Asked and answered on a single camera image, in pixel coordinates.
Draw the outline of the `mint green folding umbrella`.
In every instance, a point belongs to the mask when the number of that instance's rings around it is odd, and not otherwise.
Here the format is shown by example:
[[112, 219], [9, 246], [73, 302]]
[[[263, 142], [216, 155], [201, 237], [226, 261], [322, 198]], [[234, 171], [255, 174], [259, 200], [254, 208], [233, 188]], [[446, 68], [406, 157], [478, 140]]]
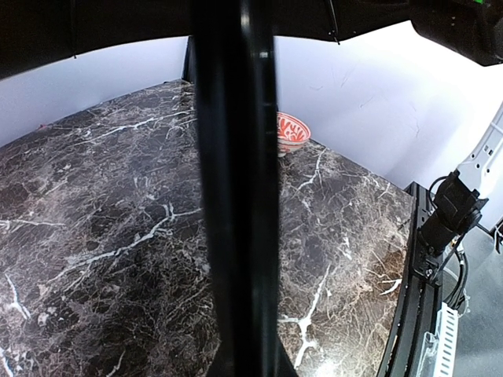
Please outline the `mint green folding umbrella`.
[[362, 287], [336, 232], [388, 237], [410, 208], [315, 143], [280, 161], [263, 125], [260, 2], [201, 3], [201, 89], [175, 81], [1, 150], [4, 376], [374, 376], [395, 303]]

